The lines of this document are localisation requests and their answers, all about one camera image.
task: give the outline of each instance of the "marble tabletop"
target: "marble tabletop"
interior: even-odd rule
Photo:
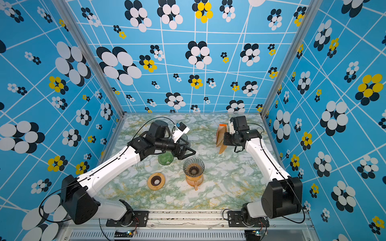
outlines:
[[[190,128],[188,141],[196,150],[195,157],[205,164],[204,182],[195,191],[185,180],[182,168],[185,160],[174,158],[169,166],[163,166],[154,155],[123,171],[99,192],[99,196],[126,200],[134,209],[240,209],[244,203],[260,199],[266,184],[261,182],[262,174],[251,155],[246,151],[234,153],[232,147],[219,155],[220,148],[215,144],[218,125],[228,124],[229,119],[236,115],[129,114],[112,154],[121,150],[146,121],[157,116],[166,116],[175,123],[182,121]],[[248,122],[263,126],[259,114],[245,116]],[[160,120],[167,122],[171,129],[169,120]],[[139,133],[148,130],[150,123]],[[249,125],[261,131],[260,127]],[[262,136],[275,157],[267,134]],[[160,190],[151,190],[147,186],[148,178],[155,172],[165,176],[165,185]]]

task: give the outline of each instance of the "green glass cup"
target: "green glass cup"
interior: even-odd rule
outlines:
[[[167,166],[173,162],[174,156],[171,152],[165,152],[158,155],[158,162],[161,165]]]

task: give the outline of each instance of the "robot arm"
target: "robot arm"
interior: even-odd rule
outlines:
[[[260,217],[281,217],[301,211],[303,184],[297,177],[291,177],[267,150],[261,134],[250,130],[245,116],[230,119],[230,132],[224,134],[224,145],[235,146],[235,152],[244,149],[251,154],[264,176],[267,187],[257,202],[243,205],[243,221],[254,225]]]
[[[112,158],[76,178],[67,176],[62,181],[61,203],[75,224],[82,224],[91,218],[110,218],[128,225],[132,220],[132,208],[124,200],[109,201],[96,194],[109,181],[130,166],[149,155],[169,151],[179,160],[194,155],[195,150],[180,138],[189,128],[180,122],[173,135],[168,124],[161,120],[151,123],[148,131],[131,140],[127,146]]]

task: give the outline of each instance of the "blue floral wallpaper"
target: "blue floral wallpaper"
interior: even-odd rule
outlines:
[[[320,240],[386,240],[386,4],[324,0],[265,120]]]
[[[0,240],[53,240],[37,207],[97,165],[119,117],[51,1],[0,10]],[[41,214],[65,217],[58,195]]]
[[[127,112],[258,112],[310,0],[68,0]]]

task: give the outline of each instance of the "metal mounting plate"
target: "metal mounting plate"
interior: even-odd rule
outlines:
[[[252,227],[260,228],[261,223],[263,223],[263,227],[269,227],[269,222],[267,222],[264,218],[260,218],[260,222],[257,222]],[[243,223],[241,211],[228,211],[228,225],[231,228],[250,227]]]
[[[135,217],[139,220],[137,227],[146,227],[148,216],[149,211],[133,211],[133,221],[128,226],[122,226],[119,221],[108,219],[106,222],[106,227],[135,227]]]

